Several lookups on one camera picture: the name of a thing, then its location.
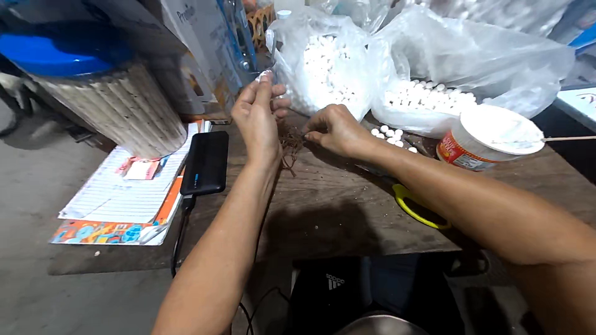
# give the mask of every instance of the orange notebook cover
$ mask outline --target orange notebook cover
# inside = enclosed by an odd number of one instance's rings
[[[66,219],[50,238],[55,244],[123,244],[158,246],[166,236],[169,224],[182,199],[182,175],[172,183],[157,216],[147,224],[98,222]]]

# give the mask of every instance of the glue container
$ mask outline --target glue container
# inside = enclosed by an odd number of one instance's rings
[[[460,114],[441,142],[437,155],[449,164],[472,171],[487,168],[544,147],[544,134],[529,119],[508,109],[479,105]]]
[[[178,114],[115,27],[38,24],[0,35],[0,52],[131,156],[163,157],[186,140]]]

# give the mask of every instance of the brown twine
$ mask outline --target brown twine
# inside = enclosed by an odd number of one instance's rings
[[[282,148],[282,158],[281,158],[281,169],[282,170],[289,170],[293,177],[296,176],[296,173],[292,168],[294,167],[294,163],[296,163],[296,154],[300,149],[302,149],[302,136],[300,136],[300,132],[294,126],[290,126],[285,122],[281,122],[278,126],[278,136],[280,138],[281,148]]]

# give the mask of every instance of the black power bank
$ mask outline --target black power bank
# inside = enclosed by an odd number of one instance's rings
[[[186,159],[180,194],[204,196],[225,189],[229,136],[225,131],[193,136]]]

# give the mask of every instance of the label on paper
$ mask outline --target label on paper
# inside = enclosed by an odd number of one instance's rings
[[[483,171],[500,163],[499,161],[479,157],[462,148],[459,143],[456,142],[455,138],[453,138],[451,131],[445,135],[437,146],[437,154],[441,160],[449,164],[472,171]]]

